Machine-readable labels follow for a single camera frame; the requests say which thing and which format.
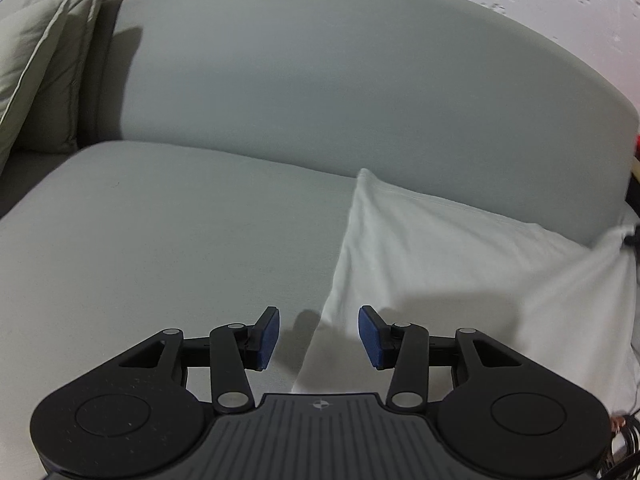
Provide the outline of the white t-shirt with script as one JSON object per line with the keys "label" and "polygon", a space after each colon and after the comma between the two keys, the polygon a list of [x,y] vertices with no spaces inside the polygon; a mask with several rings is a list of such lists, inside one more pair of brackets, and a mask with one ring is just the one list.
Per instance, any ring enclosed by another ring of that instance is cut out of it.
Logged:
{"label": "white t-shirt with script", "polygon": [[293,389],[384,392],[357,314],[431,335],[473,327],[593,393],[614,413],[639,405],[636,255],[630,224],[584,246],[536,224],[358,174],[346,232]]}

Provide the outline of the grey sofa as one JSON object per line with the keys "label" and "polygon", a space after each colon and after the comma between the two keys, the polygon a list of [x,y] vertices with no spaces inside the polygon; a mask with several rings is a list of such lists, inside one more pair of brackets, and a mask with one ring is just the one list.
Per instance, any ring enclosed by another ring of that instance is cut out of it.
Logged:
{"label": "grey sofa", "polygon": [[584,246],[630,222],[634,106],[466,0],[110,0],[80,117],[1,193],[6,479],[48,393],[166,327],[278,307],[252,385],[295,392],[361,170]]}

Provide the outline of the rear beige cushion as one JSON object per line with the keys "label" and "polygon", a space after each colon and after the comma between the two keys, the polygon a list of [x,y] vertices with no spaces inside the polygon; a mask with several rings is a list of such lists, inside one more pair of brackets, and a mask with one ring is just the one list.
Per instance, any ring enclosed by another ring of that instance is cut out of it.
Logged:
{"label": "rear beige cushion", "polygon": [[[42,0],[1,0],[1,16]],[[26,150],[70,154],[77,148],[82,73],[102,0],[70,0],[67,18],[18,142]]]}

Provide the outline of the beige cushion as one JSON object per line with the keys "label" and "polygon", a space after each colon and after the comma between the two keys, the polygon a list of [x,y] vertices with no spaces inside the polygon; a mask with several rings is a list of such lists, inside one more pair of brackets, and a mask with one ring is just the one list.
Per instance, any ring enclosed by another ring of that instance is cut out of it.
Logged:
{"label": "beige cushion", "polygon": [[70,0],[41,0],[1,20],[1,169],[32,108]]}
{"label": "beige cushion", "polygon": [[[1,0],[1,16],[42,0]],[[82,73],[102,0],[70,0],[67,18],[18,142],[26,150],[70,154],[77,148]]]}

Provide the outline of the front beige cushion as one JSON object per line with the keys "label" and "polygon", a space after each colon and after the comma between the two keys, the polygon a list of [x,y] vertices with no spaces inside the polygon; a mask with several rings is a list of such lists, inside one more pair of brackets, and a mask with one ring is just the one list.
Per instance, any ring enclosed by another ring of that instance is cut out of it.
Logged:
{"label": "front beige cushion", "polygon": [[32,108],[70,0],[41,0],[1,20],[1,169]]}

